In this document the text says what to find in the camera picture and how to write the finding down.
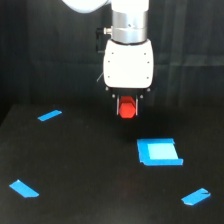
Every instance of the blue square tape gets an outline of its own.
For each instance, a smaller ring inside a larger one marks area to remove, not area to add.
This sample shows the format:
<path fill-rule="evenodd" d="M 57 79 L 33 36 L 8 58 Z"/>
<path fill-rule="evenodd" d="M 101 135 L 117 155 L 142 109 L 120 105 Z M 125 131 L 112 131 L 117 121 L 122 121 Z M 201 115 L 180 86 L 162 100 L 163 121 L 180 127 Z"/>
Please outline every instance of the blue square tape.
<path fill-rule="evenodd" d="M 140 139 L 137 141 L 139 160 L 147 166 L 180 166 L 173 139 Z"/>

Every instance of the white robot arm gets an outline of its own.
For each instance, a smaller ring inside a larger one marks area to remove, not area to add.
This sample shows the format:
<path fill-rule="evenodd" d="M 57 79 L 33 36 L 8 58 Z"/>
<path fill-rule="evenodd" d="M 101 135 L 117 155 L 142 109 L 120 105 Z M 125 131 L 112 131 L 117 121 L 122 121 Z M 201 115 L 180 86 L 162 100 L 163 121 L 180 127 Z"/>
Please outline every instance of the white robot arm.
<path fill-rule="evenodd" d="M 153 50 L 147 39 L 149 0 L 62 1 L 79 13 L 111 3 L 112 26 L 103 29 L 104 34 L 111 35 L 104 55 L 104 81 L 117 99 L 117 114 L 123 118 L 138 115 L 139 98 L 150 90 L 153 79 Z"/>

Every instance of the blue tape piece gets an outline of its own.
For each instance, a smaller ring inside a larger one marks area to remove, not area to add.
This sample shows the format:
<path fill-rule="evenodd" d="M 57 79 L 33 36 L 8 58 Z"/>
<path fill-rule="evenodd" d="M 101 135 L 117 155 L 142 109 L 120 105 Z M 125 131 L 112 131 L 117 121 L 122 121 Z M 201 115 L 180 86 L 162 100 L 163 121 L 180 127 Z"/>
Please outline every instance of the blue tape piece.
<path fill-rule="evenodd" d="M 198 202 L 210 197 L 210 195 L 211 194 L 207 190 L 201 188 L 200 190 L 195 191 L 194 193 L 182 198 L 181 200 L 186 205 L 195 205 Z"/>
<path fill-rule="evenodd" d="M 137 141 L 138 144 L 138 151 L 139 151 L 139 160 L 140 162 L 144 163 L 146 166 L 181 166 L 183 165 L 184 160 L 183 159 L 178 159 L 176 150 L 174 146 L 170 145 L 174 143 L 173 139 L 159 139 L 161 140 L 160 143 L 163 146 L 163 149 L 161 150 L 161 145 L 158 144 L 158 139 L 141 139 Z M 152 157 L 150 157 L 150 147 L 152 146 Z M 155 153 L 155 149 L 158 147 L 158 154 Z M 161 153 L 164 153 L 164 150 L 166 150 L 166 147 L 168 147 L 168 151 L 172 152 L 171 156 L 168 156 L 168 158 L 165 158 L 165 154 L 161 155 Z"/>
<path fill-rule="evenodd" d="M 14 191 L 21 194 L 24 198 L 30 198 L 30 197 L 37 197 L 39 194 L 26 186 L 24 183 L 22 183 L 20 180 L 17 180 L 13 184 L 9 185 Z"/>
<path fill-rule="evenodd" d="M 55 117 L 55 116 L 57 116 L 57 115 L 59 115 L 61 113 L 62 113 L 61 111 L 55 110 L 55 111 L 52 111 L 52 112 L 50 112 L 48 114 L 45 114 L 45 115 L 43 115 L 41 117 L 38 117 L 38 119 L 40 121 L 46 121 L 46 120 L 48 120 L 48 119 L 50 119 L 52 117 Z"/>
<path fill-rule="evenodd" d="M 139 143 L 145 143 L 145 144 L 161 144 L 161 143 L 175 144 L 175 142 L 172 138 L 139 139 L 138 142 Z"/>

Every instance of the blue paper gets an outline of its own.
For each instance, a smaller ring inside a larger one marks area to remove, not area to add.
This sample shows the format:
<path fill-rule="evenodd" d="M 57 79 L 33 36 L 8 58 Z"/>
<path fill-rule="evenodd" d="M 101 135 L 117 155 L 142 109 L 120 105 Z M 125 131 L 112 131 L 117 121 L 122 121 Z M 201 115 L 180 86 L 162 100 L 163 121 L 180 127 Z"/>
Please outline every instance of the blue paper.
<path fill-rule="evenodd" d="M 173 139 L 138 140 L 139 160 L 147 166 L 180 166 Z"/>
<path fill-rule="evenodd" d="M 38 119 L 40 121 L 46 121 L 46 120 L 48 120 L 48 119 L 50 119 L 52 117 L 55 117 L 55 116 L 57 116 L 57 115 L 59 115 L 61 113 L 62 113 L 61 111 L 55 110 L 55 111 L 52 111 L 52 112 L 50 112 L 48 114 L 45 114 L 45 115 L 43 115 L 41 117 L 38 117 Z"/>
<path fill-rule="evenodd" d="M 178 159 L 173 144 L 149 144 L 150 159 Z"/>
<path fill-rule="evenodd" d="M 207 190 L 201 188 L 200 190 L 195 191 L 194 193 L 182 198 L 181 200 L 186 205 L 195 205 L 198 202 L 210 197 L 210 195 L 211 194 Z"/>
<path fill-rule="evenodd" d="M 22 183 L 20 180 L 17 180 L 13 184 L 9 185 L 14 191 L 21 194 L 24 198 L 30 198 L 30 197 L 37 197 L 39 194 L 26 186 L 24 183 Z"/>

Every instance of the black table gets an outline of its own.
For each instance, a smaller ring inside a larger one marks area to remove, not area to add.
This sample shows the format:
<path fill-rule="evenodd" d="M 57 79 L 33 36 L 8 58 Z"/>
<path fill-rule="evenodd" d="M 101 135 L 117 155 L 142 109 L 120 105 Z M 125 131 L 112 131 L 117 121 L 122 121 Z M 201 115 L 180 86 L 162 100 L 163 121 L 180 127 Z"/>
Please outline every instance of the black table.
<path fill-rule="evenodd" d="M 62 114 L 45 122 L 37 117 Z M 224 108 L 148 108 L 121 120 L 100 106 L 15 105 L 0 128 L 1 224 L 223 221 Z M 146 167 L 137 139 L 173 138 L 178 167 Z M 23 198 L 17 179 L 37 191 Z M 191 207 L 181 198 L 211 197 Z"/>

